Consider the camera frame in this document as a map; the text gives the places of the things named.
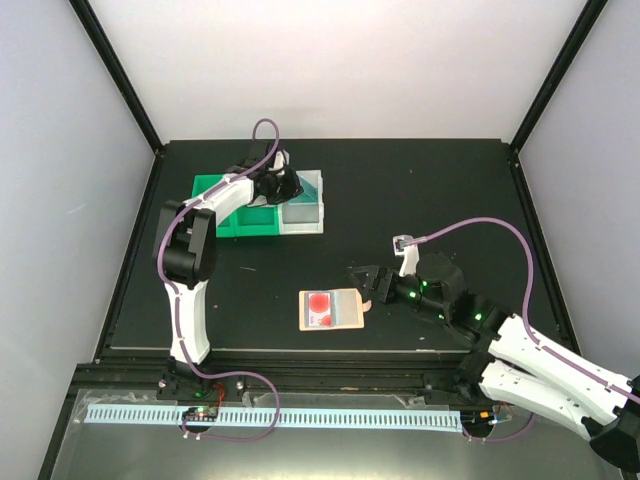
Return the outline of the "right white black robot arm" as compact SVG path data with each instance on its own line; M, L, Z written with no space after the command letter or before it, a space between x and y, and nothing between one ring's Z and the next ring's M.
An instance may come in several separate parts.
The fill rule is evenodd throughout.
M471 292L442 254L409 269L370 265L349 274L364 299L402 304L468 349L451 381L461 400L519 406L574 432L618 469L639 471L637 379L586 360Z

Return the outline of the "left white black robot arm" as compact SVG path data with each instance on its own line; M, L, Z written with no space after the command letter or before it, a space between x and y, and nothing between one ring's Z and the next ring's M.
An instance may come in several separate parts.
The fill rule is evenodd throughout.
M189 364L179 386L193 399L214 388L202 363L211 350L206 332L206 289L217 261L217 227L243 207L276 206L303 191L289 153L276 142L255 141L250 155L232 165L207 190L166 202L159 214L153 261L169 297L170 356Z

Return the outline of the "red circles card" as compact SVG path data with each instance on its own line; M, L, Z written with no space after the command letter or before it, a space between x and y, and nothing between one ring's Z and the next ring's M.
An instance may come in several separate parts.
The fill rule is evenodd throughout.
M323 328L333 325L333 294L329 291L310 291L303 295L303 325Z

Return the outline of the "teal VIP card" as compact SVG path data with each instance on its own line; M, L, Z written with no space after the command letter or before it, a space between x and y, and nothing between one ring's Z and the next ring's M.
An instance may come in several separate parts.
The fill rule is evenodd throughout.
M289 204L317 204L318 203L318 179L315 172L301 171L298 179L302 191L296 197L288 201Z

